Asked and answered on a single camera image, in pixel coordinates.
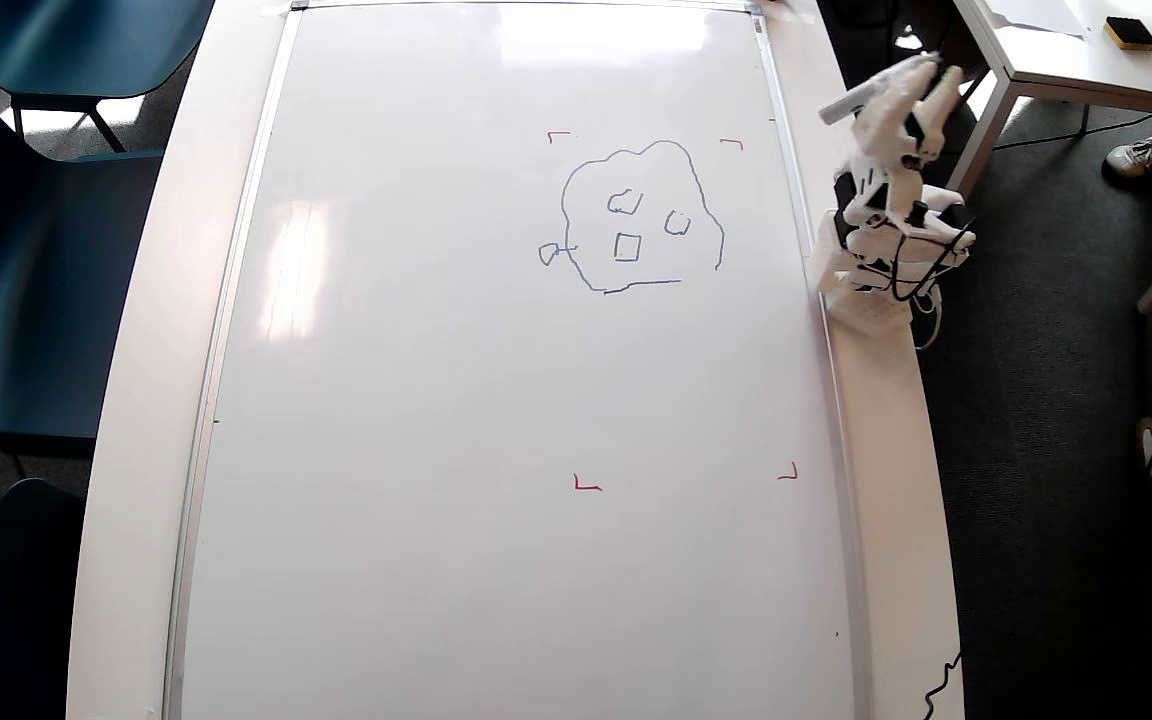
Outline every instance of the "chair seat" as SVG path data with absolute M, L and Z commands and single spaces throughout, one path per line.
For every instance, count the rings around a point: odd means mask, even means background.
M 160 154 L 50 162 L 0 258 L 0 433 L 96 438 Z
M 182 63 L 210 13 L 211 0 L 35 1 L 10 24 L 0 17 L 0 88 L 92 99 L 145 94 Z

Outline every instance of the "wire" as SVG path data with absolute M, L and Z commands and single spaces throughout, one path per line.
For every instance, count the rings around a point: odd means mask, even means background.
M 955 669 L 955 667 L 958 666 L 958 661 L 960 660 L 963 660 L 963 651 L 961 651 L 961 650 L 954 657 L 954 662 L 946 662 L 946 665 L 945 665 L 945 679 L 941 680 L 941 684 L 940 685 L 935 685 L 932 689 L 929 689 L 927 694 L 924 694 L 923 700 L 925 700 L 927 703 L 927 714 L 923 717 L 923 720 L 931 720 L 931 717 L 932 717 L 933 712 L 937 712 L 937 706 L 932 705 L 932 696 L 933 696 L 933 694 L 941 692 L 950 683 L 950 670 Z
M 972 218 L 972 219 L 968 220 L 968 222 L 963 223 L 963 228 L 958 229 L 958 234 L 956 234 L 956 236 L 954 236 L 954 240 L 952 240 L 950 242 L 948 242 L 948 245 L 945 245 L 945 250 L 941 251 L 940 258 L 937 258 L 935 262 L 932 263 L 931 270 L 929 270 L 927 274 L 924 275 L 924 278 L 922 279 L 922 281 L 919 281 L 914 287 L 914 290 L 910 290 L 908 293 L 908 295 L 905 295 L 904 297 L 901 297 L 900 291 L 896 290 L 896 285 L 892 283 L 892 297 L 895 297 L 896 302 L 905 302 L 905 301 L 909 301 L 915 295 L 918 295 L 919 291 L 923 291 L 923 288 L 925 286 L 927 286 L 929 282 L 932 282 L 932 279 L 934 278 L 933 273 L 937 272 L 937 265 L 940 265 L 941 263 L 943 263 L 945 259 L 948 258 L 948 256 L 950 256 L 950 252 L 954 252 L 955 247 L 957 245 L 957 243 L 961 240 L 963 240 L 964 234 L 967 234 L 968 229 L 970 227 L 972 227 L 972 223 L 975 223 L 975 218 Z M 908 237 L 909 236 L 907 236 L 904 233 L 901 233 L 900 242 L 896 243 L 896 252 L 892 255 L 892 279 L 893 279 L 893 281 L 895 281 L 895 279 L 900 278 L 900 251 L 901 251 L 901 249 L 904 249 L 904 247 L 905 247 L 905 238 L 908 238 Z M 934 240 L 931 240 L 931 238 L 919 238 L 919 240 L 923 240 L 925 242 L 935 242 Z
M 1092 129 L 1089 129 L 1089 131 L 1084 131 L 1084 132 L 1069 132 L 1069 135 L 1058 135 L 1055 137 L 1039 137 L 1039 138 L 1037 138 L 1037 141 L 1007 142 L 1003 145 L 995 145 L 995 146 L 993 146 L 993 150 L 998 151 L 998 150 L 1009 150 L 1011 147 L 1024 147 L 1026 145 L 1039 145 L 1039 143 L 1044 143 L 1044 142 L 1070 141 L 1071 138 L 1082 137 L 1084 135 L 1094 135 L 1094 132 L 1105 132 L 1105 131 L 1111 131 L 1111 129 L 1119 129 L 1119 128 L 1138 126 L 1139 123 L 1146 122 L 1146 120 L 1149 120 L 1150 118 L 1152 118 L 1152 113 L 1149 113 L 1147 115 L 1144 115 L 1144 118 L 1137 118 L 1135 120 L 1128 120 L 1128 122 L 1124 122 L 1124 123 L 1115 123 L 1115 124 L 1112 124 L 1112 126 L 1106 126 L 1106 127 L 1100 127 L 1100 128 L 1092 128 Z M 961 150 L 950 150 L 948 152 L 941 152 L 941 158 L 943 158 L 943 156 L 963 156 L 963 151 L 961 151 Z

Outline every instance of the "robotic arm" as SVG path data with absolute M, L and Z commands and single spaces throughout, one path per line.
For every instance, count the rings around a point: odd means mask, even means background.
M 938 65 L 937 55 L 902 60 L 819 111 L 827 124 L 858 114 L 856 151 L 835 177 L 841 210 L 823 228 L 812 265 L 831 312 L 866 332 L 908 325 L 905 302 L 915 297 L 940 311 L 937 276 L 963 264 L 975 242 L 963 197 L 923 184 L 963 79 L 950 67 L 927 92 Z

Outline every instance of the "hand-drawn square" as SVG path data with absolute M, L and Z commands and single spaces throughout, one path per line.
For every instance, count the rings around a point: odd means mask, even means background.
M 637 263 L 639 260 L 639 249 L 643 247 L 641 234 L 616 233 L 616 249 L 613 253 L 617 263 Z

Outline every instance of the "white desk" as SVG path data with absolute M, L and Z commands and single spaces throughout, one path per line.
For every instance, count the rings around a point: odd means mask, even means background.
M 950 177 L 954 190 L 972 192 L 1018 97 L 1152 113 L 1152 51 L 1122 50 L 1102 29 L 1106 17 L 1117 15 L 1139 18 L 1152 33 L 1152 1 L 1066 0 L 1087 28 L 1083 38 L 1009 26 L 986 0 L 954 1 L 998 78 Z
M 833 205 L 846 124 L 814 109 L 844 91 L 810 0 L 766 3 L 813 225 Z M 180 510 L 238 194 L 283 18 L 218 0 L 202 38 L 141 242 L 97 438 L 74 598 L 67 715 L 162 717 Z M 940 479 L 914 341 L 832 329 L 850 444 L 872 717 L 923 717 L 958 650 Z M 937 695 L 961 717 L 961 680 Z

